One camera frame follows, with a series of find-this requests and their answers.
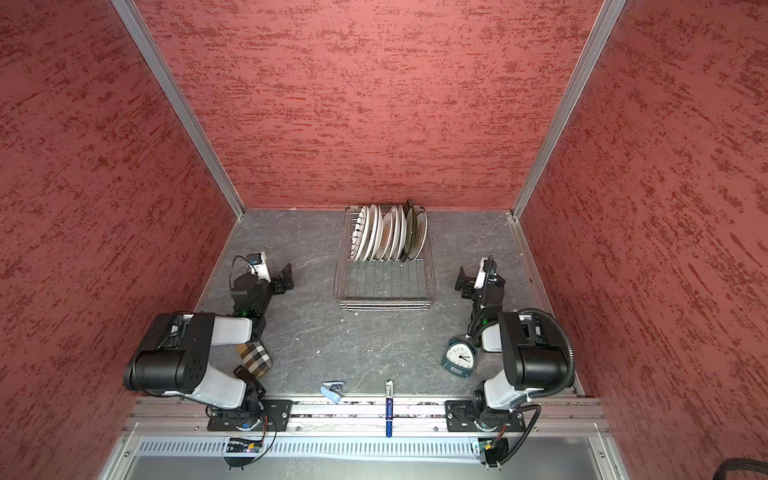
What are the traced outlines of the blue white striped plate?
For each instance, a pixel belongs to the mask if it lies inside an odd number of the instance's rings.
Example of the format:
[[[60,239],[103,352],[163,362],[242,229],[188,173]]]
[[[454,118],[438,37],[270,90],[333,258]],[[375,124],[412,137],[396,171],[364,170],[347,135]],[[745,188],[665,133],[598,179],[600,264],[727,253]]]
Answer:
[[[350,243],[350,261],[357,261],[362,255],[364,243],[367,240],[369,208],[363,206],[355,220]]]

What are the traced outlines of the white watermelon pattern plate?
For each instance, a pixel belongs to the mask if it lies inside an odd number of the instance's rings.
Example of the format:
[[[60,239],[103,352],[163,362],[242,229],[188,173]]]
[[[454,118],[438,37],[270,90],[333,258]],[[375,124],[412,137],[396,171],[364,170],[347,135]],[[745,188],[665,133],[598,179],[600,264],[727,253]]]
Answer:
[[[364,261],[370,261],[372,259],[374,250],[376,249],[376,242],[379,239],[378,229],[381,222],[381,211],[378,205],[373,204],[369,207],[369,220],[370,235],[368,237],[365,255],[362,257]]]

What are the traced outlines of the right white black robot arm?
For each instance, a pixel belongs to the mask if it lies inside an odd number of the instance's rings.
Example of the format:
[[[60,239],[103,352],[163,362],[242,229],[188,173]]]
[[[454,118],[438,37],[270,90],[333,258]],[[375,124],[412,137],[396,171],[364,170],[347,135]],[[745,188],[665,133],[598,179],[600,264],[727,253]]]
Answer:
[[[503,309],[505,280],[491,257],[481,261],[475,277],[460,270],[455,290],[471,301],[470,321],[464,336],[449,341],[442,367],[467,379],[484,351],[501,356],[502,370],[482,381],[470,400],[445,403],[447,429],[521,432],[526,428],[526,406],[574,384],[571,342],[560,323],[541,309]]]

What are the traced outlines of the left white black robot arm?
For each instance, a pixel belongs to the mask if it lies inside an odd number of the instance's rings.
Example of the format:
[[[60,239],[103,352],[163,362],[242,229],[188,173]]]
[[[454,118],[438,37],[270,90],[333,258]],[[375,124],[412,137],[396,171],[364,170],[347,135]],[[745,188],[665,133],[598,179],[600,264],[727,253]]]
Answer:
[[[229,281],[234,312],[172,312],[155,317],[123,375],[129,391],[183,397],[211,411],[260,417],[264,389],[257,376],[270,368],[263,343],[272,298],[294,288],[292,265],[271,277],[261,253],[243,258],[246,273]],[[243,364],[227,374],[210,364],[214,346],[236,346]]]

